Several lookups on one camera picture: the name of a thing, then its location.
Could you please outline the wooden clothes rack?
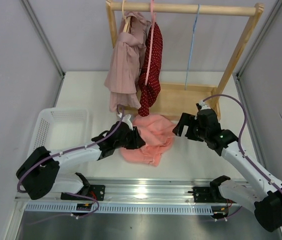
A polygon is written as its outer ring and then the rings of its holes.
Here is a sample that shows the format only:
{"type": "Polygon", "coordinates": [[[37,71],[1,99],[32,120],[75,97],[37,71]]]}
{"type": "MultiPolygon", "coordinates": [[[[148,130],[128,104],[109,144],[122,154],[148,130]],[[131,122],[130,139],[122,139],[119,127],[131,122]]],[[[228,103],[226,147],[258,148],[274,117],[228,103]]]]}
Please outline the wooden clothes rack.
{"type": "Polygon", "coordinates": [[[248,17],[246,26],[240,36],[240,39],[235,47],[235,50],[227,64],[223,76],[218,86],[163,82],[161,84],[162,91],[158,95],[158,99],[150,111],[155,114],[160,114],[166,118],[176,121],[180,118],[181,113],[195,114],[197,109],[190,106],[190,103],[197,103],[204,97],[210,97],[213,94],[221,94],[242,53],[258,24],[264,12],[264,4],[257,3],[254,7],[240,6],[218,6],[218,5],[197,5],[197,4],[172,4],[153,2],[115,2],[112,0],[106,1],[106,11],[108,16],[111,41],[116,44],[118,34],[115,20],[116,11],[137,11],[153,13],[173,13],[173,14],[199,14],[199,15],[220,15],[220,16],[240,16],[248,17]]]}

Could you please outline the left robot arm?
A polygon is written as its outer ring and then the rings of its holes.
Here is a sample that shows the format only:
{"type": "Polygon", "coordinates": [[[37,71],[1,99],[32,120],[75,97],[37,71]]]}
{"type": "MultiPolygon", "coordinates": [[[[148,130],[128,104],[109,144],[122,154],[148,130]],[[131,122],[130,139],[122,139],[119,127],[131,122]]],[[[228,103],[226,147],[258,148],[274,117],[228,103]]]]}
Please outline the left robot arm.
{"type": "Polygon", "coordinates": [[[31,200],[38,200],[50,192],[60,193],[62,200],[90,198],[89,181],[79,172],[68,175],[70,169],[107,158],[120,148],[136,150],[144,145],[137,127],[118,121],[87,145],[56,152],[40,146],[17,170],[17,191],[28,194],[31,200]]]}

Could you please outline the beige wooden hanger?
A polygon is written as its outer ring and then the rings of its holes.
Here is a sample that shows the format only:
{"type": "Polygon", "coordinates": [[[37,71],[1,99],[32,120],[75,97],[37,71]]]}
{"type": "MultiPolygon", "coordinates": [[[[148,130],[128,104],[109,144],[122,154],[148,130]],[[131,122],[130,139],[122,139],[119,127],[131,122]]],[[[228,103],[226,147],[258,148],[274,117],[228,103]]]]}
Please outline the beige wooden hanger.
{"type": "Polygon", "coordinates": [[[123,17],[123,33],[130,33],[130,28],[131,28],[131,16],[128,11],[125,10],[125,3],[126,0],[122,1],[122,7],[121,7],[121,12],[122,12],[122,17],[123,17]]]}

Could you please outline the blue wire hanger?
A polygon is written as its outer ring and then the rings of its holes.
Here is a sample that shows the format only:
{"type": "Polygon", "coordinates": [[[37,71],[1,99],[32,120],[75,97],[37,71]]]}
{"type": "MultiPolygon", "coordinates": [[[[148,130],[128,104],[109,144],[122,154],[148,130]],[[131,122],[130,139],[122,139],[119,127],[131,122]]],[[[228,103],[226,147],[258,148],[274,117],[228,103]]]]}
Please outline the blue wire hanger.
{"type": "Polygon", "coordinates": [[[197,14],[195,16],[195,19],[194,19],[194,22],[193,22],[193,28],[192,28],[191,46],[190,46],[187,69],[186,69],[186,78],[185,78],[184,90],[186,90],[187,86],[188,86],[188,76],[189,76],[189,70],[190,70],[191,61],[192,61],[193,48],[194,48],[194,43],[195,43],[195,32],[196,32],[198,17],[199,17],[199,14],[200,14],[200,8],[201,8],[201,5],[198,4],[197,14]]]}

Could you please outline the red polka dot garment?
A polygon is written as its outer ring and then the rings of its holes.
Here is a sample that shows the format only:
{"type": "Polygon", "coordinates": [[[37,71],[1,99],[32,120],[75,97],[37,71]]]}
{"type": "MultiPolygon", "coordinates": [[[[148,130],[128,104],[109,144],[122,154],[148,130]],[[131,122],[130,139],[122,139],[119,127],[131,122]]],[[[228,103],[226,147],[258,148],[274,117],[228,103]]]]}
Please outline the red polka dot garment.
{"type": "Polygon", "coordinates": [[[141,115],[142,117],[149,115],[150,107],[153,106],[161,91],[159,76],[160,76],[161,65],[162,65],[163,37],[157,23],[155,24],[155,28],[154,28],[149,79],[147,85],[145,86],[145,78],[146,78],[148,58],[149,58],[150,31],[151,28],[149,29],[149,35],[146,39],[145,58],[138,80],[138,87],[141,91],[141,97],[139,101],[141,107],[138,109],[138,114],[141,115]]]}

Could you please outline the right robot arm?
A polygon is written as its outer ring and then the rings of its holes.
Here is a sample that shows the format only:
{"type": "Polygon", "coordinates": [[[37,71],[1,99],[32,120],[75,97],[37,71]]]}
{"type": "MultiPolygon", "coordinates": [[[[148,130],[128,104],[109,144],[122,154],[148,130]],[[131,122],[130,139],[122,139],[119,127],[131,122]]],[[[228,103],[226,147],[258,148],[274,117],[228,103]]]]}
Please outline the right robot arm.
{"type": "Polygon", "coordinates": [[[197,115],[182,113],[173,129],[181,136],[184,127],[189,140],[205,142],[209,149],[228,161],[251,185],[246,188],[227,176],[210,183],[209,196],[215,202],[232,200],[252,212],[267,231],[282,227],[282,181],[269,173],[257,161],[249,158],[239,138],[229,129],[222,129],[213,109],[201,109],[197,115]]]}

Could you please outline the pink plastic hanger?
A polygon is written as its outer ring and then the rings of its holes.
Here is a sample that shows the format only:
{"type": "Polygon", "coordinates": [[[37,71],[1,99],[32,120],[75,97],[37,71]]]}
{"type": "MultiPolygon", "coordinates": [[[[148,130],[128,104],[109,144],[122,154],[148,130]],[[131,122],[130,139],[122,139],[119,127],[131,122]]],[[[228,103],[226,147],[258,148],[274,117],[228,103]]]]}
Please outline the pink plastic hanger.
{"type": "Polygon", "coordinates": [[[145,78],[145,86],[148,83],[149,79],[149,72],[150,72],[150,65],[151,65],[151,58],[152,58],[152,48],[153,48],[153,37],[154,37],[154,28],[155,28],[155,21],[156,21],[156,14],[154,13],[154,0],[150,1],[150,13],[151,13],[151,31],[150,31],[150,47],[149,47],[149,58],[148,58],[148,66],[145,78]]]}

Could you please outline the aluminium mounting rail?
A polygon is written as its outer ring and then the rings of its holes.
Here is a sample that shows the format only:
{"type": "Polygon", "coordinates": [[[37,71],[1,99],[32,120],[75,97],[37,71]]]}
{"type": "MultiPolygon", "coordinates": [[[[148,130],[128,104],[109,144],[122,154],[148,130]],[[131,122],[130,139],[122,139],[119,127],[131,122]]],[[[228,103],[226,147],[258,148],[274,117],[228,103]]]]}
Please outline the aluminium mounting rail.
{"type": "Polygon", "coordinates": [[[233,214],[239,205],[235,201],[222,203],[207,199],[194,188],[207,188],[209,179],[105,179],[92,178],[92,185],[102,185],[103,199],[99,203],[88,200],[62,200],[61,194],[52,192],[39,200],[31,200],[18,193],[15,201],[29,212],[64,212],[85,215],[96,213],[163,214],[163,215],[212,215],[228,210],[233,214]]]}

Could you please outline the white plastic basket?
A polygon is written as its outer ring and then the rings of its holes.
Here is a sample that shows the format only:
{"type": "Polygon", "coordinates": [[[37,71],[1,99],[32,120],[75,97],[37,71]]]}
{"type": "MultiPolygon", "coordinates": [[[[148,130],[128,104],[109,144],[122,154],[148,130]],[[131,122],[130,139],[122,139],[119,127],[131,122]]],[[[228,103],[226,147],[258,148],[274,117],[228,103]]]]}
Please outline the white plastic basket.
{"type": "Polygon", "coordinates": [[[91,137],[92,116],[87,109],[53,107],[37,118],[27,155],[41,146],[47,150],[66,150],[87,143],[91,137]]]}

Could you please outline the dusty pink hanging garment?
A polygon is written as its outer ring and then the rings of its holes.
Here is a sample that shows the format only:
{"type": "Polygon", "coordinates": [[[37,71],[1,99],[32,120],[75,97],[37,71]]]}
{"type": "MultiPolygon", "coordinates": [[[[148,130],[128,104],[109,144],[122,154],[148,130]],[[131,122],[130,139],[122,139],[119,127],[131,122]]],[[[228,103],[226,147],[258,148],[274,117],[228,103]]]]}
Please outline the dusty pink hanging garment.
{"type": "Polygon", "coordinates": [[[140,12],[130,11],[130,31],[124,32],[125,20],[113,49],[110,69],[104,85],[110,91],[109,109],[115,112],[118,105],[139,109],[136,83],[144,63],[148,22],[140,12]]]}

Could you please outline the salmon pink skirt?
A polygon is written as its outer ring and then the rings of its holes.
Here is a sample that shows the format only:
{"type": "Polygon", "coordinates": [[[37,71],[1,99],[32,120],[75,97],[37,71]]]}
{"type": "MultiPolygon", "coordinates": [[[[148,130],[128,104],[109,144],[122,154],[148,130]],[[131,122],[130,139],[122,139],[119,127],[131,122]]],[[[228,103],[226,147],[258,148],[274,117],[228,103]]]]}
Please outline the salmon pink skirt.
{"type": "Polygon", "coordinates": [[[121,148],[121,155],[129,163],[158,166],[162,154],[174,144],[175,135],[172,130],[176,125],[158,114],[137,115],[133,125],[138,128],[145,145],[139,149],[121,148]]]}

